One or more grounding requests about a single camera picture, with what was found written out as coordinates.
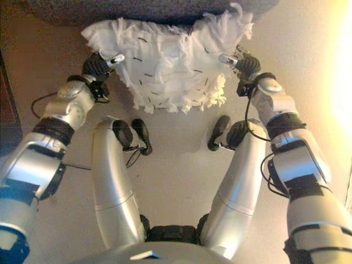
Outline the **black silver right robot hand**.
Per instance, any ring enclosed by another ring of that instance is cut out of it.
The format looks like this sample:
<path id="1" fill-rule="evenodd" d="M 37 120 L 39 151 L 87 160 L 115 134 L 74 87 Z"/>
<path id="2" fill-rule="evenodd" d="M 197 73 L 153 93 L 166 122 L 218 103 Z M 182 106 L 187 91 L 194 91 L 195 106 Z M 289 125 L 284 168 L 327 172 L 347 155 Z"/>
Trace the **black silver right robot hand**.
<path id="1" fill-rule="evenodd" d="M 230 55 L 221 54 L 219 61 L 229 66 L 237 75 L 239 80 L 251 81 L 261 71 L 261 64 L 257 58 L 241 45 L 237 45 L 234 53 Z"/>

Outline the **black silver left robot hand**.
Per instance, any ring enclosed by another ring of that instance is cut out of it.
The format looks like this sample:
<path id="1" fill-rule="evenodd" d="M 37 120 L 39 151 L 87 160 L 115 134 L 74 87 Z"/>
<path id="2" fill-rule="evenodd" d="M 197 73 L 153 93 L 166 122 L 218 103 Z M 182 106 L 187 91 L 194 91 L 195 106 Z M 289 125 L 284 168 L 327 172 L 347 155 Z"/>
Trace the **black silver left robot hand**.
<path id="1" fill-rule="evenodd" d="M 96 81 L 105 81 L 115 71 L 115 66 L 125 60 L 125 55 L 117 54 L 112 58 L 104 59 L 98 52 L 86 59 L 82 66 L 82 74 L 95 78 Z"/>

